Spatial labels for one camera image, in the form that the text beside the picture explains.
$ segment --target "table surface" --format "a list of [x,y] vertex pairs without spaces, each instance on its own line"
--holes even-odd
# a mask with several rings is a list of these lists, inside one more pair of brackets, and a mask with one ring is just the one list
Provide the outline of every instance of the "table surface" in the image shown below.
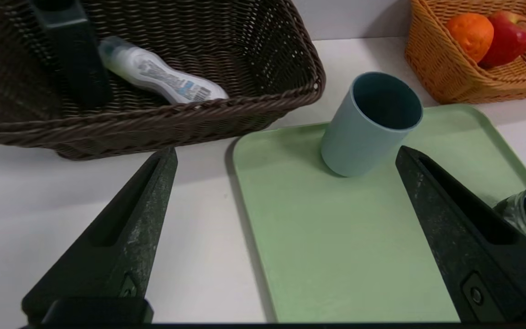
[[[436,102],[403,59],[404,38],[315,42],[327,75],[321,100],[270,128],[332,119],[353,78],[403,79]],[[526,100],[476,106],[526,165]],[[272,321],[231,164],[236,139],[177,148],[178,171],[146,298],[155,322]],[[25,323],[21,298],[150,154],[70,162],[44,149],[0,146],[0,328]]]

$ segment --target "woven texture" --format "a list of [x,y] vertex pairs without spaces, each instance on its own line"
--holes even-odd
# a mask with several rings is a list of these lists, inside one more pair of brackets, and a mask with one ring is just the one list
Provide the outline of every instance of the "woven texture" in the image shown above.
[[461,13],[499,10],[526,16],[526,0],[411,0],[413,20],[405,59],[422,85],[441,104],[485,103],[526,98],[526,53],[484,70],[449,35],[445,24]]
[[110,75],[113,101],[81,108],[27,0],[0,0],[0,143],[84,160],[263,129],[318,100],[325,74],[290,0],[83,0],[119,36],[221,85],[228,100],[170,106]]

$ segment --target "white bottle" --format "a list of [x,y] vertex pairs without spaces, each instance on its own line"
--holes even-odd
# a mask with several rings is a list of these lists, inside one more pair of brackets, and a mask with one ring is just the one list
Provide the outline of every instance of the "white bottle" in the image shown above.
[[163,95],[171,104],[228,98],[216,83],[172,69],[156,54],[119,37],[104,38],[99,51],[107,69],[136,87]]

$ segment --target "white wall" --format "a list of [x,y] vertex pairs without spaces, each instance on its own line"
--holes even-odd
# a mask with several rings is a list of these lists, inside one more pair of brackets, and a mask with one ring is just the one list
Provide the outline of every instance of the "white wall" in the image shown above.
[[410,0],[293,0],[312,40],[405,36]]

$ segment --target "red apple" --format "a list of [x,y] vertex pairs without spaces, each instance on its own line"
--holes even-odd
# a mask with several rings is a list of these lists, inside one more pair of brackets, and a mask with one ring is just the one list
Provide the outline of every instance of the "red apple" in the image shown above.
[[494,27],[494,39],[480,66],[490,69],[513,62],[526,52],[526,17],[499,11],[488,17]]

